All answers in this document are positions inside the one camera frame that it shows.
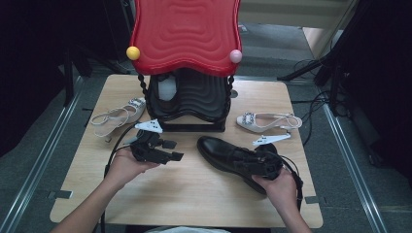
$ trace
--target strappy sandal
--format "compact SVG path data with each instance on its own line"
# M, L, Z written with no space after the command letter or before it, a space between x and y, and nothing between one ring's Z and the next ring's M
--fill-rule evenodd
M94 135L105 137L110 142L112 132L127 123L136 122L145 112L146 101L144 98L133 98L122 108L113 109L107 113L96 115L91 119L94 126Z
M245 113L236 119L237 124L256 133L279 127L291 130L302 126L302 119L293 114Z
M94 135L110 139L110 134L116 128L126 124L128 119L129 112L125 108L113 109L107 113L96 115L91 119L91 124L94 126Z

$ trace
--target yellow ball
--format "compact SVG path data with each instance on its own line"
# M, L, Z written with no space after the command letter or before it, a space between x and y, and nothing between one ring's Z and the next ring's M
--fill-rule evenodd
M140 51L137 47L127 48L126 55L130 60L137 60L140 57Z

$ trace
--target black shoe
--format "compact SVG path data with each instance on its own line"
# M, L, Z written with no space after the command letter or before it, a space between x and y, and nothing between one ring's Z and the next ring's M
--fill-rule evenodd
M236 147L221 139L202 136L197 140L197 148L202 156L215 168L243 178L243 181L261 194L266 194L262 186L252 179L252 174L235 165L236 162L257 158L257 151L269 151L277 154L272 144L259 146L256 151Z

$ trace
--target hand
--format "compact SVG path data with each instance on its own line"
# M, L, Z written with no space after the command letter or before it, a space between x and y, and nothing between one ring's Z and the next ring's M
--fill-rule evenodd
M120 149L116 153L104 181L116 185L118 189L122 189L139 174L145 173L146 170L158 165L152 162L139 162L134 158L131 150Z
M282 168L273 181L257 175L252 175L252 179L266 190L267 197L276 210L287 210L293 206L297 208L296 183L290 171Z

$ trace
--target person's right hand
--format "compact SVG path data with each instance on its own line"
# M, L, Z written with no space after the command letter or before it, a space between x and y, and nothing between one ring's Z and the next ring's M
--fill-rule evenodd
M266 190L267 197L276 210L286 210L293 206L297 208L296 183L290 171L282 168L273 181L257 175L252 175L252 179Z

